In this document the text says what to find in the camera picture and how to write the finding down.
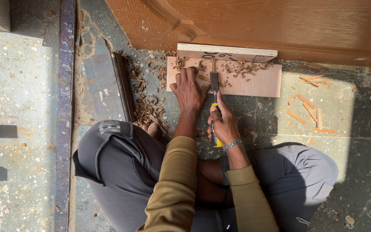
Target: yellow chisel handle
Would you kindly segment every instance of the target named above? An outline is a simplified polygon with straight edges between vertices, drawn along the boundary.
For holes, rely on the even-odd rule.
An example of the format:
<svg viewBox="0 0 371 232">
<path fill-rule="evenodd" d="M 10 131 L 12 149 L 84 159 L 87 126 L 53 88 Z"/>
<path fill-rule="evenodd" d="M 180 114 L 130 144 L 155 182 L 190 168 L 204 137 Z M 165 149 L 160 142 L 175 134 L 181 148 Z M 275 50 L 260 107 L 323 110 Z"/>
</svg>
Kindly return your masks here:
<svg viewBox="0 0 371 232">
<path fill-rule="evenodd" d="M 219 111 L 220 113 L 220 116 L 221 116 L 221 110 L 219 108 L 219 104 L 217 103 L 213 103 L 211 105 L 212 107 L 216 107 L 217 110 Z M 223 144 L 220 142 L 220 140 L 217 138 L 217 136 L 214 134 L 214 122 L 213 122 L 213 118 L 211 119 L 211 140 L 213 141 L 213 146 L 214 147 L 223 147 Z"/>
</svg>

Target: man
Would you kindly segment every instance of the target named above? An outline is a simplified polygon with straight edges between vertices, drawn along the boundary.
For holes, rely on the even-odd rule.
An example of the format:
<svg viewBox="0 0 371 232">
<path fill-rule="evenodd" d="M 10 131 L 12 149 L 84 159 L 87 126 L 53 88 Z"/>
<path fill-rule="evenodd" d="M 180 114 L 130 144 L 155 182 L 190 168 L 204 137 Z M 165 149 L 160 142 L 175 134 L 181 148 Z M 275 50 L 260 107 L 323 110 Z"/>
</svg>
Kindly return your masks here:
<svg viewBox="0 0 371 232">
<path fill-rule="evenodd" d="M 73 155 L 75 175 L 88 179 L 117 231 L 307 231 L 337 179 L 336 163 L 304 145 L 247 156 L 220 91 L 222 116 L 210 108 L 208 124 L 227 156 L 197 161 L 197 118 L 210 88 L 198 87 L 197 72 L 181 69 L 170 85 L 181 113 L 167 147 L 156 140 L 157 124 L 102 121 Z"/>
</svg>

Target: wooden door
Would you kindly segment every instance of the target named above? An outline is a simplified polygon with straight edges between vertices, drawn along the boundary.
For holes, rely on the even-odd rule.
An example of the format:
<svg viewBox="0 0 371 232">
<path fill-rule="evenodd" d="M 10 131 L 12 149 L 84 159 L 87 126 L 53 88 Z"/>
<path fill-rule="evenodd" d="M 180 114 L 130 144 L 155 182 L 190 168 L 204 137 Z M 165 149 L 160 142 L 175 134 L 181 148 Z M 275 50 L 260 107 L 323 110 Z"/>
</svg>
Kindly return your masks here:
<svg viewBox="0 0 371 232">
<path fill-rule="evenodd" d="M 371 66 L 371 0 L 106 0 L 135 48 L 198 43 Z"/>
</svg>

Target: gray pants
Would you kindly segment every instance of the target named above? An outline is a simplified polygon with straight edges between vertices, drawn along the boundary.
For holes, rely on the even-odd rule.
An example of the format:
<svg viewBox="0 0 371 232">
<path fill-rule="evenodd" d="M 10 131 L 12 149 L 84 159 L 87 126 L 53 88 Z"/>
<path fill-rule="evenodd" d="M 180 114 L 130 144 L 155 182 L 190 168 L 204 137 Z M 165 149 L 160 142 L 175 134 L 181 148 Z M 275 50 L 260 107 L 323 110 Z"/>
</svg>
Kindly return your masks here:
<svg viewBox="0 0 371 232">
<path fill-rule="evenodd" d="M 131 232 L 147 218 L 144 209 L 158 181 L 164 153 L 165 146 L 141 128 L 101 121 L 87 131 L 73 155 L 75 175 L 88 180 L 115 230 Z M 306 232 L 337 179 L 336 163 L 318 150 L 299 145 L 248 156 L 280 230 Z M 227 157 L 220 161 L 226 171 Z M 196 207 L 191 231 L 237 231 L 234 208 Z"/>
</svg>

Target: metal bracelet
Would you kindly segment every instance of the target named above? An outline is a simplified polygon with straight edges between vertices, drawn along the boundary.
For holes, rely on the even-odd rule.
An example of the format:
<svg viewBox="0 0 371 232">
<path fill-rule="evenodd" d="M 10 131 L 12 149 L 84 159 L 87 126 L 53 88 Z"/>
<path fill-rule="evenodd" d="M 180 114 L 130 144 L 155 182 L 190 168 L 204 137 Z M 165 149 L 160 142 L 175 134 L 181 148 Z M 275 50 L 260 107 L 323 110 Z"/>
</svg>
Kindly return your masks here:
<svg viewBox="0 0 371 232">
<path fill-rule="evenodd" d="M 239 143 L 241 143 L 241 140 L 236 140 L 236 141 L 230 143 L 229 145 L 226 145 L 226 146 L 224 147 L 224 149 L 223 149 L 224 152 L 226 152 L 230 147 L 232 147 L 232 146 L 234 146 L 234 145 L 237 145 L 237 144 L 239 144 Z"/>
</svg>

